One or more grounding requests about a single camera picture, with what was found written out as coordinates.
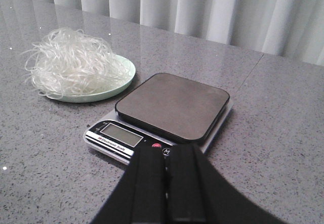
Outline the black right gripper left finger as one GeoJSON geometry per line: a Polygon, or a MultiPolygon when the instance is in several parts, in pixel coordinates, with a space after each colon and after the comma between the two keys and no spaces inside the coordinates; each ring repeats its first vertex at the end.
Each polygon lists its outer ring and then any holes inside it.
{"type": "Polygon", "coordinates": [[[91,223],[165,223],[165,178],[161,148],[140,147],[91,223]]]}

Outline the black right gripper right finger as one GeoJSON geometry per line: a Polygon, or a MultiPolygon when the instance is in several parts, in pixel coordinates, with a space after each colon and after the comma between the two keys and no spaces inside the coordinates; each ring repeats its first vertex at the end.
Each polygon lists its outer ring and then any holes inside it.
{"type": "Polygon", "coordinates": [[[169,223],[282,223],[236,190],[196,145],[169,156],[169,223]]]}

